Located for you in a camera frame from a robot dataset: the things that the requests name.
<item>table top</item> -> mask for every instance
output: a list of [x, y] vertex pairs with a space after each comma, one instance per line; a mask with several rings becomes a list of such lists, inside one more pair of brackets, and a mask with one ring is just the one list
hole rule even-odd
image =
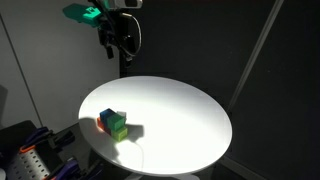
[[6, 179], [6, 172], [0, 168], [0, 179]]
[[[97, 127], [107, 108], [126, 112], [128, 136], [116, 142]], [[153, 76], [117, 79], [83, 101], [79, 124], [100, 156], [132, 172], [174, 176], [200, 171], [227, 150], [232, 127], [223, 108], [186, 83]]]

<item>green cube face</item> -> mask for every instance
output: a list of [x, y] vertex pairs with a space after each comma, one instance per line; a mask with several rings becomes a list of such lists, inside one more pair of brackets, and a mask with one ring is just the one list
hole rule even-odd
[[119, 114], [114, 114], [108, 118], [108, 127], [112, 131], [118, 131], [119, 129], [124, 127], [124, 117], [120, 116]]
[[122, 127], [118, 131], [112, 131], [112, 138], [118, 142], [122, 141], [124, 138], [127, 137], [128, 135], [128, 128], [127, 127]]
[[87, 13], [83, 14], [83, 17], [92, 21], [101, 14], [99, 9], [94, 7], [88, 7], [86, 11]]

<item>gray floor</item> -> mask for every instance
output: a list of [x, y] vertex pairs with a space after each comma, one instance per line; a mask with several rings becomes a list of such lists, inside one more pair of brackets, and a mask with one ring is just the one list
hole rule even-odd
[[[101, 160], [104, 163], [104, 170], [101, 174], [100, 179], [112, 179], [112, 180], [122, 180], [130, 175], [130, 172], [118, 168], [109, 162], [103, 160], [99, 155], [97, 155], [89, 146], [89, 144], [84, 140], [79, 125], [76, 124], [71, 126], [64, 131], [58, 133], [58, 135], [63, 135], [67, 131], [72, 131], [76, 137], [75, 142], [67, 146], [59, 155], [62, 160], [67, 160], [70, 157], [75, 157], [81, 169], [87, 169], [96, 160]], [[201, 180], [243, 180], [242, 177], [233, 173], [224, 166], [216, 163], [207, 169], [204, 169], [198, 173], [195, 173]], [[173, 178], [163, 178], [163, 177], [150, 177], [144, 176], [141, 180], [173, 180]]]

